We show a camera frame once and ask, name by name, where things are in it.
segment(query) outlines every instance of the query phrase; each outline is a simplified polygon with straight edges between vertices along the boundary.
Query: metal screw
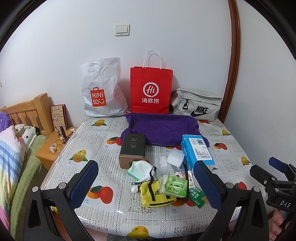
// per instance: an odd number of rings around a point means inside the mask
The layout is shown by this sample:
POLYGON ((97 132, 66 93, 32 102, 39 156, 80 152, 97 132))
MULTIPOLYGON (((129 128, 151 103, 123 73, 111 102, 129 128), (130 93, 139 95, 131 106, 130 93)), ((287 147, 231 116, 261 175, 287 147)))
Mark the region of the metal screw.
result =
POLYGON ((38 187, 37 186, 35 186, 35 187, 32 188, 32 192, 37 192, 37 191, 38 191, 38 187))
POLYGON ((59 184, 59 189, 64 189, 66 187, 66 183, 60 183, 59 184))
POLYGON ((233 188, 233 184, 232 183, 226 183, 225 186, 229 189, 232 189, 233 188))
POLYGON ((255 192, 260 192, 260 188, 259 187, 254 187, 254 191, 255 192))

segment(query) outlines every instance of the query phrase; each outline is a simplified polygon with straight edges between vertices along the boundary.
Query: hand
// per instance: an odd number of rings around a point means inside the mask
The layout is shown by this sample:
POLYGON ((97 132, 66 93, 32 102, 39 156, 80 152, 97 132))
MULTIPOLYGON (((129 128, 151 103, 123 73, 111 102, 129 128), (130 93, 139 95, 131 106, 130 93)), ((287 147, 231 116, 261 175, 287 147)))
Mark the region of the hand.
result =
POLYGON ((276 239, 276 236, 281 233, 280 225, 283 223, 283 221, 284 221, 284 218, 279 213, 279 209, 275 209, 274 215, 272 216, 272 218, 270 220, 268 220, 268 222, 269 222, 269 239, 271 241, 274 241, 276 239))

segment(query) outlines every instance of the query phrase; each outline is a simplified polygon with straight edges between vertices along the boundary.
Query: white wall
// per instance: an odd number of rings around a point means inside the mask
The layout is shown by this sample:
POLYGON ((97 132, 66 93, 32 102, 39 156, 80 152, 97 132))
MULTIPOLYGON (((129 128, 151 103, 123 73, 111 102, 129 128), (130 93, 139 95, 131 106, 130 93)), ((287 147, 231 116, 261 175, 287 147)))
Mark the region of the white wall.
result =
POLYGON ((253 164, 280 177, 268 159, 296 165, 296 61, 262 15, 244 0, 237 3, 242 49, 225 125, 253 164))
MULTIPOLYGON (((130 67, 157 49, 174 70, 173 88, 223 95, 231 48, 227 0, 47 0, 14 32, 0 53, 0 105, 47 92, 66 104, 72 122, 84 119, 80 65, 120 57, 120 87, 129 100, 130 67), (115 24, 129 23, 129 37, 115 24)), ((150 66, 158 66, 152 56, 150 66)))

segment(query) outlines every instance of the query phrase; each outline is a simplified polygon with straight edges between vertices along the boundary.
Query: purple plush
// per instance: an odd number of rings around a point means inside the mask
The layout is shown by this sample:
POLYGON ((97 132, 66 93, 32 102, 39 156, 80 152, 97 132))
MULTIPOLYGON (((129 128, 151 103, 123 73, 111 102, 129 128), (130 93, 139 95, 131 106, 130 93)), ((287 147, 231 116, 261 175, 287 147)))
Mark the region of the purple plush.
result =
MULTIPOLYGON (((196 119, 188 115, 128 113, 124 115, 129 128, 121 133, 140 133, 146 137, 146 144, 158 146, 181 145, 182 135, 199 135, 196 119)), ((202 137, 207 147, 209 141, 202 137)))
POLYGON ((5 112, 0 112, 0 132, 12 125, 9 115, 5 112))

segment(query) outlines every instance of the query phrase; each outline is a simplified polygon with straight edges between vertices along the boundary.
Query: wooden bedside table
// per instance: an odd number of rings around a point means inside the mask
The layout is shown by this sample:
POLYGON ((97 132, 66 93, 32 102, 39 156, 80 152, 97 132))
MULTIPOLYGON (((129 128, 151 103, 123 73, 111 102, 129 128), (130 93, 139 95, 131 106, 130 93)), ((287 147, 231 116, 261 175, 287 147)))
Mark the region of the wooden bedside table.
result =
MULTIPOLYGON (((77 129, 77 127, 70 127, 68 130, 66 130, 66 135, 69 136, 71 135, 71 129, 77 129)), ((52 166, 53 162, 61 152, 61 150, 64 148, 65 144, 63 144, 63 141, 61 141, 58 137, 56 132, 54 131, 51 133, 46 141, 43 143, 43 145, 40 147, 39 151, 36 153, 36 157, 39 158, 43 166, 49 170, 50 167, 52 166), (57 150, 55 153, 52 153, 52 151, 49 149, 49 147, 52 145, 53 140, 56 141, 57 143, 57 150)))

